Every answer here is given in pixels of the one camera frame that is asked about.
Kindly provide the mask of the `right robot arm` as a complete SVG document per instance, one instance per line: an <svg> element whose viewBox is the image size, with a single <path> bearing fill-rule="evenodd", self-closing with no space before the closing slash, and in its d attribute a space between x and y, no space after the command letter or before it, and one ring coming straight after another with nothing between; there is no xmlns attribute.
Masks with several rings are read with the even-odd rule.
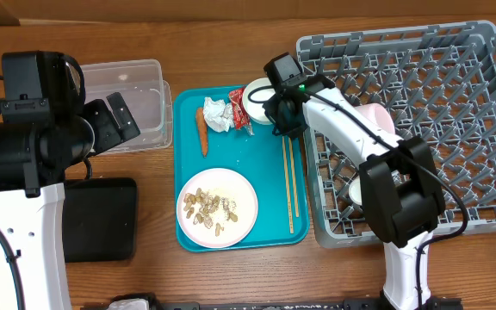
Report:
<svg viewBox="0 0 496 310"><path fill-rule="evenodd" d="M273 133L294 137L310 127L357 167L364 219L384 244L382 299L394 309L430 307L425 254L445 200L429 146L379 127L331 79L307 76L289 53L263 69L275 91L263 104Z"/></svg>

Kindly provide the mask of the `white bowl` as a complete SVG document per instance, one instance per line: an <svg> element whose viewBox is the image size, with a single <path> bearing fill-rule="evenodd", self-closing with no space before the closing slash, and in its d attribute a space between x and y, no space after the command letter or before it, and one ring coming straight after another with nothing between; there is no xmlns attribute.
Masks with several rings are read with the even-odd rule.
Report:
<svg viewBox="0 0 496 310"><path fill-rule="evenodd" d="M274 94L275 91L266 77L256 79L245 87L242 104L252 121L261 125L271 125L271 121L265 115L263 102Z"/></svg>

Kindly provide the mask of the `red snack wrapper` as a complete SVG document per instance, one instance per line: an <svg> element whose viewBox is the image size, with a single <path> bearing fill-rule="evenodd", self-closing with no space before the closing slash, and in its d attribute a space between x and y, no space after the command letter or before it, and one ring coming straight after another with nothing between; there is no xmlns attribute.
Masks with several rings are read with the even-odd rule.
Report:
<svg viewBox="0 0 496 310"><path fill-rule="evenodd" d="M232 105L233 126L236 130L244 129L250 136L253 136L254 132L251 125L251 119L243 106L244 92L245 87L242 87L232 90L228 94L229 101Z"/></svg>

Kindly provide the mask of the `small pink plate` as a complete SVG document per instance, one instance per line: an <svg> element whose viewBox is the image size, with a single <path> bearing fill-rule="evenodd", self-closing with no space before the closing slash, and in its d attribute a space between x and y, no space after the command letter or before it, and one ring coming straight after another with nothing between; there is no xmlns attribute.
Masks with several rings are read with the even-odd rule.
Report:
<svg viewBox="0 0 496 310"><path fill-rule="evenodd" d="M388 111L379 103L368 103L355 107L355 110L365 118L388 133L395 134L394 121Z"/></svg>

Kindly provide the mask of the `white cup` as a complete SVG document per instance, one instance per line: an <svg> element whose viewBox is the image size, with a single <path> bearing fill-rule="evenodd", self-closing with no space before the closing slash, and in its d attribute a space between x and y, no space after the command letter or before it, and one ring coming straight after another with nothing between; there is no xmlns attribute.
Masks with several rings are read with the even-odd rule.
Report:
<svg viewBox="0 0 496 310"><path fill-rule="evenodd" d="M354 178L349 185L348 189L349 197L351 201L358 205L362 206L363 204L363 199L362 199L362 191L361 191L361 180L360 177Z"/></svg>

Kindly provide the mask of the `wooden chopstick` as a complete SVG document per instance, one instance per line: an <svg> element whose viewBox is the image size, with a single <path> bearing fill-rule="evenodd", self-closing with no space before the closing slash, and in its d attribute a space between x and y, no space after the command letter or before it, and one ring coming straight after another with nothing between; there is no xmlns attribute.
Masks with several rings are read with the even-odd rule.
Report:
<svg viewBox="0 0 496 310"><path fill-rule="evenodd" d="M290 184L289 184L289 174L288 174L288 159L286 153L286 143L284 137L282 137L282 157L283 157L283 169L285 176L285 186L286 186L286 196L287 196L287 207L288 207L288 226L289 233L294 234L294 221L292 214L292 205L291 205L291 194L290 194Z"/></svg>
<svg viewBox="0 0 496 310"><path fill-rule="evenodd" d="M300 213L299 213L299 202L297 196L297 184L296 184L296 175L295 175L295 159L293 153L293 143L291 138L288 138L288 149L289 149L290 166L292 172L292 184L293 184L292 187L294 191L294 211L295 211L295 217L298 218L300 216Z"/></svg>

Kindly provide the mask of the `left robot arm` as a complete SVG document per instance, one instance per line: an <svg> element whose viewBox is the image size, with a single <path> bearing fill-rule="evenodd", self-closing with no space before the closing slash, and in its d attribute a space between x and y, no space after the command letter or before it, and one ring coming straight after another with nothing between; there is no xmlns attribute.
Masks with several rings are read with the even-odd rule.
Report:
<svg viewBox="0 0 496 310"><path fill-rule="evenodd" d="M70 55L2 56L0 307L68 309L62 216L66 170L136 138L123 97L88 101Z"/></svg>

